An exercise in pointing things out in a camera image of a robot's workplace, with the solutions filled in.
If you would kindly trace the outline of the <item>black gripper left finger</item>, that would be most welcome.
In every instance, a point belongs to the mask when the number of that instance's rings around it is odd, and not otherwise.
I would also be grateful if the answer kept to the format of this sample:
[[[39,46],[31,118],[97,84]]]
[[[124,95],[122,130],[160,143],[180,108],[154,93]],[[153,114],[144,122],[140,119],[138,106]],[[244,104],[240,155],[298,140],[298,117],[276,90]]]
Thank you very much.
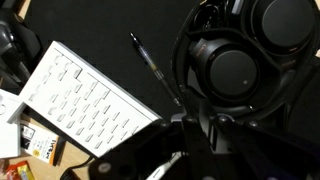
[[[187,144],[193,122],[156,120],[94,160],[88,169],[89,180],[146,180],[174,153],[183,155],[160,180],[194,180],[188,162]]]

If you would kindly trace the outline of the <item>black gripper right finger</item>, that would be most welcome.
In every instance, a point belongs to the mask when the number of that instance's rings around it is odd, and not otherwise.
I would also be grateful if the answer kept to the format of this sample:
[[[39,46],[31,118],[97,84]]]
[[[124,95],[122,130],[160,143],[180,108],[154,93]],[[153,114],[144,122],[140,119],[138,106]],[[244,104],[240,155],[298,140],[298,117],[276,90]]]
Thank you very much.
[[[219,114],[213,124],[243,157],[256,180],[320,180],[318,145],[255,120],[240,124]]]

